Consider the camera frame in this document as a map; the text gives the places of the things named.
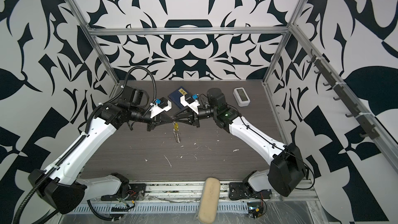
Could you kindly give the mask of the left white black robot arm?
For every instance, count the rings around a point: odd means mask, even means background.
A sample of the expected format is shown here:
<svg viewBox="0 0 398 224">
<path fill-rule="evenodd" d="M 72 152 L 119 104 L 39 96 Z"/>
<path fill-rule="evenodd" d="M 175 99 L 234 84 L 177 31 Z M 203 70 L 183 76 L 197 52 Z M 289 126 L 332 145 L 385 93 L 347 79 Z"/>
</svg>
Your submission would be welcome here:
<svg viewBox="0 0 398 224">
<path fill-rule="evenodd" d="M 78 175 L 100 146 L 124 123 L 141 122 L 152 130 L 172 122 L 166 114 L 172 108 L 168 99 L 155 98 L 145 110 L 140 105 L 142 95 L 142 91 L 125 86 L 113 99 L 99 105 L 90 115 L 85 131 L 68 150 L 45 170 L 36 169 L 29 175 L 34 192 L 61 214 L 94 198 L 125 199 L 129 181 L 121 174 L 92 179 L 80 179 Z"/>
</svg>

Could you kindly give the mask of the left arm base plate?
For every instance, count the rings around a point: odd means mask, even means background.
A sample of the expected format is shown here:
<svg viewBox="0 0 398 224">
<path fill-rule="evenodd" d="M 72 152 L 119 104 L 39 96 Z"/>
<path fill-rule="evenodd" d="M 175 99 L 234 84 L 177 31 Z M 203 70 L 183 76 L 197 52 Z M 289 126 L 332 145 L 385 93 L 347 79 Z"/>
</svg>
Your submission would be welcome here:
<svg viewBox="0 0 398 224">
<path fill-rule="evenodd" d="M 102 201 L 117 201 L 123 199 L 124 201 L 135 201 L 146 194 L 146 184 L 133 183 L 122 184 L 118 191 L 113 195 L 105 195 L 101 197 Z"/>
</svg>

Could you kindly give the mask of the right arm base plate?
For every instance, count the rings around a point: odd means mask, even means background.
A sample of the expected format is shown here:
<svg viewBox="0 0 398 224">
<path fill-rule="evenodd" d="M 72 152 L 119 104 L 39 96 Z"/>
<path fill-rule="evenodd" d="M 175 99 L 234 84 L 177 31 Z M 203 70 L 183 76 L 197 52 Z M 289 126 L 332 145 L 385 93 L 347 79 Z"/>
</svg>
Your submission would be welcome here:
<svg viewBox="0 0 398 224">
<path fill-rule="evenodd" d="M 232 201 L 246 199 L 270 199 L 272 191 L 270 189 L 259 192 L 254 191 L 245 183 L 229 183 L 229 199 Z"/>
</svg>

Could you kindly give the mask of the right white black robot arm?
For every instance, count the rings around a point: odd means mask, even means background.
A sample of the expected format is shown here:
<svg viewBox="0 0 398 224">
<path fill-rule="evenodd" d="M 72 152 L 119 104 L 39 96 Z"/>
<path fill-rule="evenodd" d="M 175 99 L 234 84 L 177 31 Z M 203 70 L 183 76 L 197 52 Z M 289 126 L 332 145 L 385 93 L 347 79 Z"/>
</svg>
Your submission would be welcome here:
<svg viewBox="0 0 398 224">
<path fill-rule="evenodd" d="M 241 139 L 255 150 L 269 165 L 267 170 L 254 171 L 243 184 L 246 190 L 261 192 L 273 189 L 283 197 L 289 196 L 306 175 L 300 149 L 281 143 L 252 125 L 235 107 L 226 102 L 219 88 L 207 91 L 208 102 L 202 106 L 198 94 L 184 94 L 179 98 L 183 109 L 174 115 L 176 122 L 199 126 L 202 119 L 212 118 L 215 124 Z"/>
</svg>

